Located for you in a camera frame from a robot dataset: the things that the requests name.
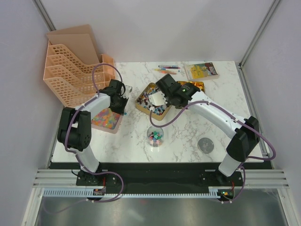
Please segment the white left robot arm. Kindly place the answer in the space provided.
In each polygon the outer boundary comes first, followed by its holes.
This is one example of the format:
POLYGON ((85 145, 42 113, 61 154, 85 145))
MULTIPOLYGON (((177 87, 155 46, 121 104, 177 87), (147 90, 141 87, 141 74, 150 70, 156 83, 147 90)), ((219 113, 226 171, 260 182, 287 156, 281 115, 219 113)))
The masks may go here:
POLYGON ((75 108, 63 108, 57 140, 64 145, 66 152, 75 155, 80 164, 76 182, 78 186, 99 185, 105 178, 90 146, 92 119, 107 108, 123 115, 131 92, 131 86, 119 80, 111 80, 107 87, 97 88, 95 95, 88 101, 75 108))

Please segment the gold tin of star candies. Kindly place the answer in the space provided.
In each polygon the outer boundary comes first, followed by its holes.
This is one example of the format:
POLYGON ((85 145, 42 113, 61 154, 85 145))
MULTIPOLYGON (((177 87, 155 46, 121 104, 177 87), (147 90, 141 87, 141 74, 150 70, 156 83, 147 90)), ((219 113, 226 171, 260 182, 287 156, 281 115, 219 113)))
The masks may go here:
POLYGON ((194 86, 198 87, 201 91, 205 92, 205 86, 202 81, 178 81, 181 85, 184 85, 185 83, 191 83, 194 86))

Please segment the gold tin of lollipops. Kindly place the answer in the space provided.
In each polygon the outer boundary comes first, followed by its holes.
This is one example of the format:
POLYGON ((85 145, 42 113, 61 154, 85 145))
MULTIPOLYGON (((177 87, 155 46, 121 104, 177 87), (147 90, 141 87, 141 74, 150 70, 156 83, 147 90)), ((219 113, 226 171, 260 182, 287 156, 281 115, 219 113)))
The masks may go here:
POLYGON ((171 106, 164 105, 154 105, 151 100, 150 96, 160 92, 159 88, 155 83, 150 83, 146 86, 146 88, 141 92, 138 98, 135 101, 135 107, 137 110, 150 115, 150 110, 154 110, 152 112, 152 118, 162 121, 165 115, 168 113, 171 106))

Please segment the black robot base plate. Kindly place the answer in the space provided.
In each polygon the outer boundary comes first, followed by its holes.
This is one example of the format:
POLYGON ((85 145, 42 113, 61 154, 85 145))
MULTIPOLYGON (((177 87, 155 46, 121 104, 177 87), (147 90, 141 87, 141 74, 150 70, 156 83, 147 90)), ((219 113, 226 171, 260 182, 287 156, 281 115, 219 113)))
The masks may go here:
POLYGON ((123 191, 204 192, 210 187, 238 188, 241 172, 225 177, 217 163, 102 163, 102 183, 115 193, 123 191))

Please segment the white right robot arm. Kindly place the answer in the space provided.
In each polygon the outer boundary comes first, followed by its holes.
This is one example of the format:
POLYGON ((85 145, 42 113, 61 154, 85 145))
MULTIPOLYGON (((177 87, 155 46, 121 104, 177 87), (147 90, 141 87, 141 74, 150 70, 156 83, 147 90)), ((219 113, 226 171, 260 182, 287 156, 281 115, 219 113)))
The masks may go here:
POLYGON ((227 185, 235 170, 247 160, 260 141, 258 120, 252 116, 246 119, 225 110, 193 83, 182 85, 170 74, 156 85, 158 92, 149 95, 154 106, 172 105, 183 111, 188 109, 209 120, 230 138, 227 153, 215 174, 218 184, 227 185))

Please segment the pink tray of gummy candies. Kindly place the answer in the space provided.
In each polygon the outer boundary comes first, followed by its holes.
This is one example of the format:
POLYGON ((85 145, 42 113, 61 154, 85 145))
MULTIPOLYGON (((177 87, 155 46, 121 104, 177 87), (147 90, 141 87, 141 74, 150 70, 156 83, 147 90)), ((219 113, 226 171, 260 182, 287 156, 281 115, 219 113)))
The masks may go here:
POLYGON ((123 116, 106 108, 99 112, 91 121, 92 128, 116 134, 123 116))

